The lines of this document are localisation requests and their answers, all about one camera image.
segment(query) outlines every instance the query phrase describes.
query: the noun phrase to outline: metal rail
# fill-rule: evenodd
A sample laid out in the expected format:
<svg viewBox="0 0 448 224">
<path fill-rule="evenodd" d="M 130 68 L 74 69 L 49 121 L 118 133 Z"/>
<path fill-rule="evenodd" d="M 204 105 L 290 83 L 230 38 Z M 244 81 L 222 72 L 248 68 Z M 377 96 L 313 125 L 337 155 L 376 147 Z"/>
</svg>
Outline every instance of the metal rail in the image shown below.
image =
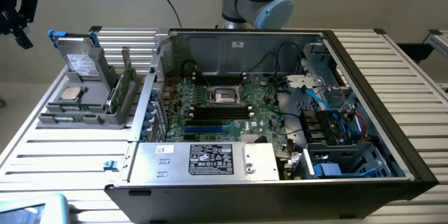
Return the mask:
<svg viewBox="0 0 448 224">
<path fill-rule="evenodd" d="M 364 220 L 330 223 L 445 223 L 448 106 L 440 89 L 385 35 L 373 30 L 334 30 L 334 33 L 440 185 L 413 201 L 392 202 Z M 156 53 L 157 31 L 102 29 L 98 37 L 106 60 L 116 67 L 122 66 L 121 46 L 137 47 L 130 49 L 132 64 L 144 74 Z M 102 192 L 104 185 L 118 179 L 120 171 L 102 171 L 102 163 L 121 160 L 128 151 L 133 116 L 120 131 L 34 129 L 36 115 L 60 88 L 62 78 L 60 74 L 0 155 L 0 201 L 58 191 L 68 198 L 73 223 L 129 223 Z"/>
</svg>

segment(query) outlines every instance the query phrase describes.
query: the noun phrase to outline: blue latch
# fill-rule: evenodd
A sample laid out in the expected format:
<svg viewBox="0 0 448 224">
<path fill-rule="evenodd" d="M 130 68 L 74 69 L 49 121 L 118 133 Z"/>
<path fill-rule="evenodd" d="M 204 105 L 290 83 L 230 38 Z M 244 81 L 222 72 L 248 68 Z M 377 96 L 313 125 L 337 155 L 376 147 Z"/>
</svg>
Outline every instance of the blue latch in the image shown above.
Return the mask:
<svg viewBox="0 0 448 224">
<path fill-rule="evenodd" d="M 113 161 L 113 160 L 105 161 L 102 169 L 104 170 L 117 170 L 118 169 L 117 165 L 118 165 L 117 161 Z"/>
<path fill-rule="evenodd" d="M 340 177 L 342 175 L 338 164 L 326 163 L 314 166 L 316 177 Z"/>
<path fill-rule="evenodd" d="M 89 32 L 89 37 L 93 41 L 93 46 L 94 47 L 100 47 L 100 41 L 98 41 L 98 37 L 96 36 L 96 33 L 93 31 Z"/>
<path fill-rule="evenodd" d="M 54 48 L 57 48 L 57 45 L 56 45 L 56 41 L 54 41 L 54 37 L 65 37 L 68 34 L 68 32 L 65 31 L 53 31 L 53 29 L 49 29 L 46 31 L 46 35 L 48 35 L 48 38 L 49 38 L 49 41 L 50 41 L 50 44 L 53 45 Z"/>
</svg>

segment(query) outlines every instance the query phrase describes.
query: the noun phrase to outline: floor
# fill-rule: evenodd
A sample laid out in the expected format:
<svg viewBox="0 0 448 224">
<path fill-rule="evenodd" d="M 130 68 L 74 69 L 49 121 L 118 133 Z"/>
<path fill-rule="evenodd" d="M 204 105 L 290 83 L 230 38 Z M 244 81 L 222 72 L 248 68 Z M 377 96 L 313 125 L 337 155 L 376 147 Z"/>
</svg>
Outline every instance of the floor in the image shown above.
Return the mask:
<svg viewBox="0 0 448 224">
<path fill-rule="evenodd" d="M 0 152 L 6 147 L 48 87 L 49 84 L 45 83 L 0 82 L 0 97 L 6 100 L 6 106 L 0 109 Z"/>
</svg>

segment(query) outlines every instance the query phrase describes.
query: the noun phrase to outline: blue connector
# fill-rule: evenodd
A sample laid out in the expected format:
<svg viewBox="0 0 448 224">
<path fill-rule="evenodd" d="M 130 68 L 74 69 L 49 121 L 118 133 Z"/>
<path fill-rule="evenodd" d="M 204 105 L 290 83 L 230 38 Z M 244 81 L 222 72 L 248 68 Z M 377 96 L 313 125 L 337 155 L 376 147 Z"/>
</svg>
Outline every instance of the blue connector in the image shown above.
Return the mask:
<svg viewBox="0 0 448 224">
<path fill-rule="evenodd" d="M 297 89 L 297 91 L 300 91 L 301 93 L 304 93 L 304 94 L 308 94 L 312 98 L 314 98 L 314 100 L 317 101 L 317 102 L 321 102 L 325 106 L 326 106 L 326 108 L 330 110 L 330 106 L 329 106 L 329 103 L 326 102 L 326 101 L 324 101 L 308 88 L 306 88 L 306 86 L 304 85 L 304 86 L 301 86 L 300 88 L 298 87 L 296 87 L 296 89 Z"/>
<path fill-rule="evenodd" d="M 117 161 L 113 161 L 113 160 L 105 161 L 102 165 L 102 169 L 104 170 L 117 170 L 118 169 L 117 165 L 118 165 Z"/>
<path fill-rule="evenodd" d="M 89 32 L 89 37 L 93 41 L 93 46 L 94 47 L 100 47 L 100 41 L 98 41 L 98 37 L 96 36 L 96 33 L 93 31 Z"/>
<path fill-rule="evenodd" d="M 157 98 L 157 91 L 154 89 L 150 90 L 150 100 Z"/>
</svg>

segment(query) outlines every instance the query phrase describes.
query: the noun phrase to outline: chip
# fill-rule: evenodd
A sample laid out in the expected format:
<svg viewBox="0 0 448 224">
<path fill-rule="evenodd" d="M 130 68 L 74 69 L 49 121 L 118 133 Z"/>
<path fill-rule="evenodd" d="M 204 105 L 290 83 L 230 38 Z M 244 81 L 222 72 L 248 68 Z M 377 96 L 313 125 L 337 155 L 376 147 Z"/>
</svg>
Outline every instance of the chip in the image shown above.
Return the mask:
<svg viewBox="0 0 448 224">
<path fill-rule="evenodd" d="M 214 101 L 236 103 L 236 90 L 214 89 Z"/>
<path fill-rule="evenodd" d="M 81 96 L 82 88 L 81 87 L 66 87 L 60 100 L 74 101 Z"/>
</svg>

